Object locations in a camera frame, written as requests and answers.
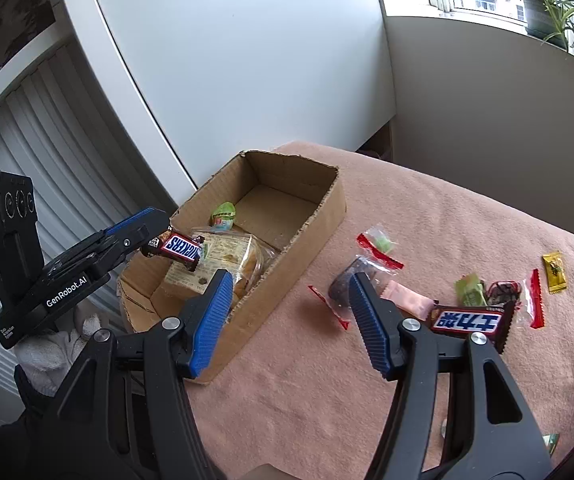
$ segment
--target metal screw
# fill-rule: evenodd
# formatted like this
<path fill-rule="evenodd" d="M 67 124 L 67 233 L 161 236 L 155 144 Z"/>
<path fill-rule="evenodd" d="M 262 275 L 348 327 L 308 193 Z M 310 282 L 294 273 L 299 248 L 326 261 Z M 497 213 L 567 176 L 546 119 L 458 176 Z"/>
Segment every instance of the metal screw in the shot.
<path fill-rule="evenodd" d="M 420 330 L 420 322 L 413 317 L 408 317 L 403 319 L 403 327 L 409 330 L 409 332 L 415 332 L 416 330 Z"/>
<path fill-rule="evenodd" d="M 167 317 L 163 320 L 165 330 L 176 330 L 180 326 L 180 320 L 177 317 Z"/>
<path fill-rule="evenodd" d="M 477 345 L 484 345 L 486 343 L 486 335 L 482 332 L 474 332 L 471 335 L 471 340 Z"/>
<path fill-rule="evenodd" d="M 100 330 L 96 330 L 96 333 L 94 334 L 94 341 L 104 343 L 109 339 L 110 335 L 111 334 L 109 330 L 107 330 L 106 328 L 101 328 Z"/>

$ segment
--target open cardboard box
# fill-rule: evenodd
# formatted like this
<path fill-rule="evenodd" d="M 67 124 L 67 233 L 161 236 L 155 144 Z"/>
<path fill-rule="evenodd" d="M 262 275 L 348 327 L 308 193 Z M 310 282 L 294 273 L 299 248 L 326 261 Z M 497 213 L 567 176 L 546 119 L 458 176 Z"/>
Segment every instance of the open cardboard box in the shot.
<path fill-rule="evenodd" d="M 296 283 L 345 216 L 338 168 L 300 155 L 243 152 L 230 160 L 171 218 L 183 234 L 205 226 L 223 202 L 236 206 L 235 224 L 276 248 L 279 255 L 225 322 L 209 367 L 209 383 L 254 335 Z M 144 332 L 176 316 L 182 301 L 165 291 L 171 261 L 137 253 L 120 275 L 118 294 L 127 330 Z"/>

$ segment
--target gold candy packet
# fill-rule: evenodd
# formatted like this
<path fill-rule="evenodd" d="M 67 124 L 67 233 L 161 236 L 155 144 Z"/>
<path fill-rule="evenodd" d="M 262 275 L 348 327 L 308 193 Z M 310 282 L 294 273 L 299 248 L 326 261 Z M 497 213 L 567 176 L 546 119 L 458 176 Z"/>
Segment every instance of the gold candy packet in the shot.
<path fill-rule="evenodd" d="M 549 286 L 550 294 L 566 289 L 562 255 L 563 253 L 560 251 L 542 255 L 542 259 L 545 262 L 545 270 L 547 271 L 547 285 Z"/>

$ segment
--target potted plant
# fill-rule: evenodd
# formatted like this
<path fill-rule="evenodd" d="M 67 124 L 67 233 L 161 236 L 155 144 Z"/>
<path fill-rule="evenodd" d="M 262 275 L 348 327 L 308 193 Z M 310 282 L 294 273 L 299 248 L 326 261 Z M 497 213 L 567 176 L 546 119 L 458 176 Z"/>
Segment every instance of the potted plant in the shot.
<path fill-rule="evenodd" d="M 574 35 L 574 0 L 522 0 L 527 33 L 569 52 L 566 32 Z"/>

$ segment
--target blue textured pad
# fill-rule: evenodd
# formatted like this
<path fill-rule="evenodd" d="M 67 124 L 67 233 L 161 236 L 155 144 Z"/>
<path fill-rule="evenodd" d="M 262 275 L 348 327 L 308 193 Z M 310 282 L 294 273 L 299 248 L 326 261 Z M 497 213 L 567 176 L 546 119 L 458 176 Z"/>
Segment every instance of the blue textured pad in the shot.
<path fill-rule="evenodd" d="M 349 305 L 363 336 L 371 366 L 384 376 L 391 370 L 389 338 L 356 276 L 349 282 Z"/>
<path fill-rule="evenodd" d="M 192 379 L 198 377 L 209 365 L 216 342 L 221 335 L 222 325 L 229 312 L 234 282 L 230 273 L 225 273 L 216 293 L 205 311 L 193 338 L 193 356 L 189 362 Z"/>
<path fill-rule="evenodd" d="M 151 211 L 154 211 L 153 207 L 148 207 L 147 209 L 143 209 L 142 211 L 136 213 L 135 215 L 130 216 L 129 218 L 126 218 L 125 220 L 118 222 L 118 224 L 113 225 L 110 228 L 105 229 L 105 234 L 106 235 L 114 234 L 116 231 L 125 227 L 127 224 L 131 224 L 132 222 L 138 220 L 140 217 L 147 215 L 147 213 L 149 213 Z"/>

